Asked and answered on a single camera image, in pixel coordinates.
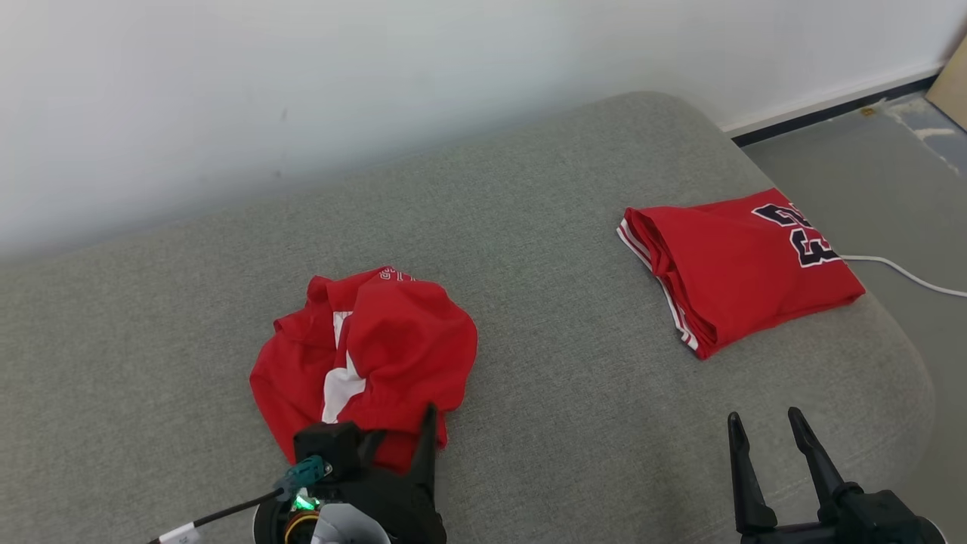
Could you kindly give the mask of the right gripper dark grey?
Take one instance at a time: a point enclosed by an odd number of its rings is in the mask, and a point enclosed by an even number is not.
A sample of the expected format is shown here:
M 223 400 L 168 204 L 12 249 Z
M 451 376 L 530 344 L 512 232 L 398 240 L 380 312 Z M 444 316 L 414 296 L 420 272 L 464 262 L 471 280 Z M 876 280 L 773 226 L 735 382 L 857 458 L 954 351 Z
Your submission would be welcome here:
M 855 543 L 852 537 L 840 534 L 835 524 L 825 524 L 836 523 L 839 517 L 835 492 L 844 483 L 842 476 L 805 414 L 798 407 L 789 407 L 787 415 L 797 447 L 807 459 L 820 506 L 819 522 L 777 526 L 776 513 L 765 503 L 752 467 L 745 427 L 737 411 L 732 411 L 728 416 L 728 441 L 734 520 L 740 543 Z

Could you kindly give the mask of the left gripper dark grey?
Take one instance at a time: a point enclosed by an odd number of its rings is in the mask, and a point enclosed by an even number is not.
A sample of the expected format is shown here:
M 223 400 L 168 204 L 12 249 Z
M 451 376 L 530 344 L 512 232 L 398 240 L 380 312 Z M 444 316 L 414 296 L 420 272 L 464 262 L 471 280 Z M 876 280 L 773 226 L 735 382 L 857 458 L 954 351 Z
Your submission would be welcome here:
M 397 543 L 446 543 L 448 534 L 435 505 L 438 410 L 426 407 L 420 437 L 407 472 L 375 465 L 383 434 L 366 434 L 359 467 L 338 483 L 338 498 L 372 518 Z

